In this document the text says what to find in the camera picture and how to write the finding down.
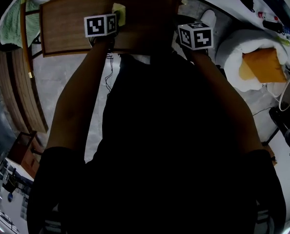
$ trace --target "tile floor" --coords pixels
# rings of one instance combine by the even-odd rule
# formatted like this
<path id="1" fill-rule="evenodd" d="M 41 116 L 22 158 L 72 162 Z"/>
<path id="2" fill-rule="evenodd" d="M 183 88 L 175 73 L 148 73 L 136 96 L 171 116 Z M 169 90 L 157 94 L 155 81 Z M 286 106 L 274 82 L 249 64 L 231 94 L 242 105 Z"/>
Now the tile floor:
<path id="1" fill-rule="evenodd" d="M 200 2 L 198 0 L 188 0 L 187 5 L 180 6 L 179 14 L 188 15 L 199 19 L 203 12 L 209 8 L 211 8 L 209 5 L 204 4 L 203 2 Z M 214 29 L 215 46 L 209 51 L 209 56 L 212 60 L 214 60 L 216 49 L 220 41 L 225 37 L 228 29 L 233 24 L 233 20 L 229 16 L 216 9 L 213 10 L 217 16 L 217 22 Z M 183 55 L 181 48 L 175 43 L 175 38 L 176 35 L 174 36 L 172 47 L 180 55 Z M 79 54 L 48 58 L 43 58 L 42 56 L 39 56 L 34 59 L 33 66 L 36 77 L 37 89 L 49 129 L 51 128 L 58 97 L 74 71 L 78 68 L 78 66 L 84 59 L 84 57 L 85 54 Z M 114 54 L 113 57 L 114 74 L 108 80 L 108 84 L 110 85 L 110 87 L 112 87 L 116 79 L 116 76 L 119 72 L 120 64 L 120 57 L 117 54 Z M 148 58 L 144 56 L 138 56 L 137 58 L 145 62 L 146 60 L 148 60 Z M 106 103 L 106 97 L 108 94 L 104 78 L 110 74 L 110 71 L 110 61 L 106 60 L 102 80 L 100 83 L 98 98 L 96 100 L 95 109 L 93 112 L 90 130 L 86 142 L 86 162 L 93 158 L 93 155 L 97 150 L 98 144 L 102 139 L 102 117 Z M 239 93 L 247 102 L 253 114 L 276 104 L 275 99 L 273 99 L 273 97 L 269 95 L 264 89 L 260 91 L 248 91 L 246 93 Z M 254 118 L 261 140 L 266 141 L 275 130 L 275 125 L 270 119 L 268 111 L 263 111 L 257 114 Z M 46 135 L 41 136 L 41 141 L 43 145 L 46 145 L 49 132 Z"/>

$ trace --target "black sleeve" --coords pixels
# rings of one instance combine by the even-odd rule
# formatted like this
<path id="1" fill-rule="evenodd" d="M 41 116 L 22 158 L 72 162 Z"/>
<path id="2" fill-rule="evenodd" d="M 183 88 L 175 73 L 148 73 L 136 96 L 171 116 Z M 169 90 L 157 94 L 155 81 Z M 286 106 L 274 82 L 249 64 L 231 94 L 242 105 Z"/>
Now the black sleeve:
<path id="1" fill-rule="evenodd" d="M 53 147 L 44 151 L 40 167 L 33 182 L 27 209 L 27 224 L 30 234 L 38 234 L 46 216 L 59 203 L 76 181 L 85 165 L 80 152 L 63 147 Z"/>
<path id="2" fill-rule="evenodd" d="M 255 199 L 268 209 L 274 222 L 274 233 L 282 233 L 286 221 L 286 204 L 269 153 L 257 150 L 248 153 L 243 159 L 244 174 Z"/>

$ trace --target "yellow sponge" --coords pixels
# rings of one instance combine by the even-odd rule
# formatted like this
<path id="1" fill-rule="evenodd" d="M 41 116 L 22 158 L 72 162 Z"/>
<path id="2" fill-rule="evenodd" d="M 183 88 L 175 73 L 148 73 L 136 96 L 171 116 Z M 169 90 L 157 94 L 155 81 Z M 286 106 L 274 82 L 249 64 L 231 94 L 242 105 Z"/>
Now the yellow sponge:
<path id="1" fill-rule="evenodd" d="M 125 6 L 119 3 L 114 3 L 114 5 L 112 6 L 112 13 L 115 13 L 115 11 L 119 12 L 119 21 L 118 21 L 118 25 L 119 27 L 124 26 L 125 25 Z"/>

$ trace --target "white shoe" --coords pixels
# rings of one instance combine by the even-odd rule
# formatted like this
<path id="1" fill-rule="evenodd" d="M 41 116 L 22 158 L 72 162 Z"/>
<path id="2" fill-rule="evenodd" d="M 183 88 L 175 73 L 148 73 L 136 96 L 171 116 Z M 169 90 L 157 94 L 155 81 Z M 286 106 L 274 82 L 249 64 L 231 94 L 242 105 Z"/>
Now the white shoe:
<path id="1" fill-rule="evenodd" d="M 200 21 L 204 22 L 209 27 L 214 28 L 217 17 L 215 16 L 213 10 L 206 10 L 200 18 Z"/>

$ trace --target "bottle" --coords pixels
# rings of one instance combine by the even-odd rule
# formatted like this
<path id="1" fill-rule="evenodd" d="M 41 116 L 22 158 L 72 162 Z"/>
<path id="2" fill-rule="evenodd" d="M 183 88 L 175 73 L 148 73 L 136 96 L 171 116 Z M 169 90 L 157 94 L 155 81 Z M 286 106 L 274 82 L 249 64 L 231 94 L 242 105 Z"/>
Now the bottle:
<path id="1" fill-rule="evenodd" d="M 275 21 L 275 22 L 278 22 L 278 17 L 277 16 L 274 16 L 270 13 L 266 13 L 266 12 L 261 12 L 259 11 L 258 12 L 258 17 L 259 18 L 262 18 L 264 20 L 269 20 L 269 21 Z"/>

